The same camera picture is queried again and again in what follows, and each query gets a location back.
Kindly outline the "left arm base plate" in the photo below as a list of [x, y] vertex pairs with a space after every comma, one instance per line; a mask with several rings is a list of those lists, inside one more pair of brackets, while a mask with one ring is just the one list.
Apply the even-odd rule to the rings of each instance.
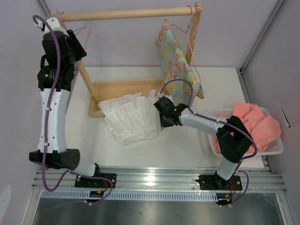
[[[112, 187], [115, 188], [117, 181], [117, 174], [115, 173], [102, 173], [102, 178], [106, 178], [112, 182]], [[103, 179], [91, 179], [91, 178], [83, 178], [76, 177], [75, 181], [76, 188], [104, 188], [109, 189], [111, 185], [108, 181]]]

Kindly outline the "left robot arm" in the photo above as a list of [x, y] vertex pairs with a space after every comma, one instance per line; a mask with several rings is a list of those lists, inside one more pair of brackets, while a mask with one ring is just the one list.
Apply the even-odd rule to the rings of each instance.
[[37, 150], [29, 153], [29, 160], [42, 168], [68, 169], [85, 175], [90, 187], [98, 187], [102, 176], [98, 164], [81, 157], [78, 149], [67, 148], [65, 120], [71, 97], [77, 61], [87, 55], [72, 30], [64, 28], [46, 31], [37, 75], [42, 99], [42, 126]]

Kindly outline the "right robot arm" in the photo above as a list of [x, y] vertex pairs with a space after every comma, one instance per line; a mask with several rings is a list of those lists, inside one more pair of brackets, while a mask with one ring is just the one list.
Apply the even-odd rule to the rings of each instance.
[[161, 127], [191, 127], [217, 139], [222, 160], [213, 175], [200, 175], [196, 180], [202, 190], [228, 189], [235, 183], [232, 179], [238, 178], [234, 174], [249, 148], [254, 146], [255, 153], [257, 152], [253, 138], [237, 116], [226, 119], [200, 114], [185, 104], [175, 106], [166, 97], [159, 98], [154, 107], [159, 112]]

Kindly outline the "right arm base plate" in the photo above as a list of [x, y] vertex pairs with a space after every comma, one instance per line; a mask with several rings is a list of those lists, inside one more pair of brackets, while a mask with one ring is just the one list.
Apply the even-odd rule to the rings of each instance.
[[217, 173], [213, 175], [199, 175], [195, 180], [199, 183], [201, 190], [242, 190], [242, 183], [240, 176], [233, 175], [229, 180], [224, 180]]

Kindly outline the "white pleated skirt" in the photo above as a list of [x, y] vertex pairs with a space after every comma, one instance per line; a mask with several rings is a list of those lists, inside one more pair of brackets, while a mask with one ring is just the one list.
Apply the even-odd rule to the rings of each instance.
[[141, 140], [154, 139], [166, 133], [161, 127], [160, 116], [154, 103], [158, 101], [155, 90], [147, 96], [128, 94], [98, 104], [105, 115], [104, 121], [118, 142], [129, 145]]

